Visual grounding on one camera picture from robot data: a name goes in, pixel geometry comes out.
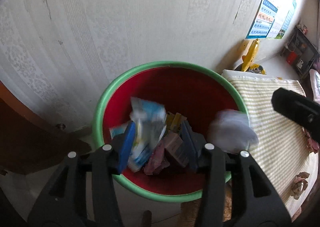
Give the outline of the white carton box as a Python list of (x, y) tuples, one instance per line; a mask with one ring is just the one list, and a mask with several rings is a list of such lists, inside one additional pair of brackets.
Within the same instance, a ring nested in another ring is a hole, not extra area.
[(177, 133), (169, 132), (164, 140), (165, 150), (182, 166), (186, 167), (189, 163), (188, 155), (185, 151), (183, 140)]

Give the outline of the white paper ball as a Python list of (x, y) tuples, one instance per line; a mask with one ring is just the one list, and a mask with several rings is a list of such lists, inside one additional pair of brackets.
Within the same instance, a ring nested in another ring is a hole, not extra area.
[(258, 136), (250, 127), (248, 116), (231, 109), (217, 113), (209, 125), (207, 142), (231, 154), (259, 145)]

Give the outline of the green number wall poster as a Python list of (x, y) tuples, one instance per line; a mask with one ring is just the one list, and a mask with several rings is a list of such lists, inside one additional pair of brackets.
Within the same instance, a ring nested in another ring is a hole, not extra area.
[(286, 31), (288, 30), (290, 22), (294, 16), (296, 6), (296, 0), (289, 0), (289, 2), (286, 5), (285, 17), (280, 20), (281, 26), (278, 30), (278, 33), (275, 36), (275, 39), (282, 39), (284, 37)]

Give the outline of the brown gold cigarette box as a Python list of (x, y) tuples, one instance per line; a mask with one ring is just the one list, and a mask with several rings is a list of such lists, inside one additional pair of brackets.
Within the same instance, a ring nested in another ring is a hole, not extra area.
[(186, 120), (187, 118), (180, 113), (171, 113), (167, 112), (166, 118), (166, 132), (174, 132), (180, 134), (181, 131), (181, 123), (182, 121)]

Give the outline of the red container on shelf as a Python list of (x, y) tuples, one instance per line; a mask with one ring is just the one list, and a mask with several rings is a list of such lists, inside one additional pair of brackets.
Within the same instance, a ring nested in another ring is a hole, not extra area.
[(293, 63), (295, 62), (296, 58), (297, 58), (297, 54), (293, 51), (291, 53), (289, 53), (289, 55), (286, 58), (286, 61), (289, 65), (293, 65)]

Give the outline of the pink plastic bag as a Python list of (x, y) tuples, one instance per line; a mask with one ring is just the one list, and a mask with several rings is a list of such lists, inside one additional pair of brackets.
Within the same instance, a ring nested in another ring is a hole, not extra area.
[(164, 157), (164, 151), (164, 142), (161, 140), (153, 150), (152, 155), (144, 167), (144, 173), (147, 176), (159, 174), (161, 170), (170, 166), (170, 163)]

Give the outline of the yellow duck toy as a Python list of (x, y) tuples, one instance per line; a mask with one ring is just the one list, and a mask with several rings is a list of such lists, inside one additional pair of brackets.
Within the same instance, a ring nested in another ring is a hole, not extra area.
[(248, 49), (246, 55), (242, 55), (242, 63), (239, 64), (235, 70), (240, 72), (249, 72), (254, 74), (266, 75), (262, 65), (254, 63), (254, 58), (256, 57), (259, 50), (260, 40), (258, 38), (254, 39)]

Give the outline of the blue pinyin wall poster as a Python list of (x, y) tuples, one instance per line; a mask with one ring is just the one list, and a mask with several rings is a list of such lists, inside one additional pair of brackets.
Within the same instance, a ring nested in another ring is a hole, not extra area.
[(262, 0), (246, 39), (267, 38), (278, 8), (268, 0)]

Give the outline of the dark metal shelf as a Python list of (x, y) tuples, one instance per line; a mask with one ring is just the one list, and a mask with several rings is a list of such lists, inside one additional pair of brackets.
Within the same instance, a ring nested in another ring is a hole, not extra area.
[(309, 75), (310, 69), (314, 67), (314, 63), (319, 60), (319, 52), (298, 26), (295, 26), (280, 55), (286, 61), (289, 53), (293, 51), (298, 56), (293, 65), (290, 66), (295, 70), (300, 79), (305, 79)]

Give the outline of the crumpled brown pink paper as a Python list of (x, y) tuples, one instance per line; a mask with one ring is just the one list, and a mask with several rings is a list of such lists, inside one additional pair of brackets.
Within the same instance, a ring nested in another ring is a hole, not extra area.
[(310, 174), (308, 172), (300, 172), (295, 176), (292, 185), (290, 196), (292, 196), (295, 200), (299, 200), (300, 196), (308, 187), (308, 177)]

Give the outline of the green red trash bin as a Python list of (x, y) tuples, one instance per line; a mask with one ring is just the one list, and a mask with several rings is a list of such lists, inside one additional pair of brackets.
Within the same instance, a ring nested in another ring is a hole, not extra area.
[[(101, 95), (92, 122), (96, 148), (110, 143), (110, 128), (128, 122), (132, 97), (160, 103), (167, 111), (182, 114), (191, 129), (204, 137), (220, 111), (233, 109), (248, 114), (240, 93), (216, 72), (187, 62), (150, 62), (116, 77)], [(192, 170), (165, 178), (126, 168), (113, 178), (138, 196), (164, 203), (199, 199), (204, 183), (204, 176)]]

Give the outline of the blue white wrapper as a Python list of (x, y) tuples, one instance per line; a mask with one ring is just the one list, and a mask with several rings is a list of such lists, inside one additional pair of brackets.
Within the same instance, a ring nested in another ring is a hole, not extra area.
[(129, 121), (136, 124), (136, 138), (127, 167), (137, 172), (148, 161), (162, 139), (167, 127), (167, 113), (164, 105), (135, 97), (131, 98), (131, 107)]

